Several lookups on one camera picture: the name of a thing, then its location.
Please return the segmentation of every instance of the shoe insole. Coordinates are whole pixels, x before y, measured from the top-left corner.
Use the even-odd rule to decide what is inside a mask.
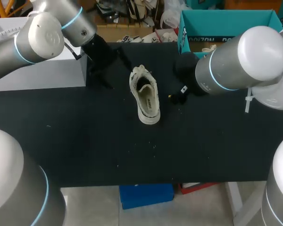
[[[139,91],[139,98],[143,110],[150,116],[155,116],[155,98],[154,90],[151,85],[144,85]]]

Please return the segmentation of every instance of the metal frame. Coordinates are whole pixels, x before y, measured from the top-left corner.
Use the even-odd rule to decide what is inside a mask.
[[[23,9],[26,5],[30,4],[30,0],[27,0],[27,2],[23,6],[17,8],[12,13],[9,13],[11,8],[12,8],[12,6],[14,5],[14,3],[15,3],[15,0],[9,0],[8,5],[6,6],[6,9],[4,9],[3,4],[2,4],[2,2],[0,0],[0,16],[1,16],[1,18],[11,17],[16,12],[20,11],[21,9]]]

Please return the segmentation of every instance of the black table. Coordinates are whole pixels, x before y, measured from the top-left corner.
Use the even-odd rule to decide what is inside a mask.
[[[130,72],[118,60],[106,75],[112,90],[0,92],[0,129],[59,186],[267,179],[283,140],[283,111],[253,100],[245,113],[246,90],[173,105],[168,95],[182,87],[172,73],[177,44],[123,48],[133,65],[145,65],[157,79],[157,125],[139,121]]]

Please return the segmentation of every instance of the white sneaker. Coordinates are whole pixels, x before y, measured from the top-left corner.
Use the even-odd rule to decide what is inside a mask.
[[[133,68],[129,86],[136,99],[138,117],[142,123],[157,123],[160,119],[157,83],[143,65]]]

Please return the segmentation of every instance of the white plastic bag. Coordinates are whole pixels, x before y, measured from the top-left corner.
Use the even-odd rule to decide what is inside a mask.
[[[162,24],[165,22],[166,25],[177,28],[182,10],[192,10],[192,8],[186,5],[184,0],[165,0],[165,9],[161,16],[160,27],[162,28]]]

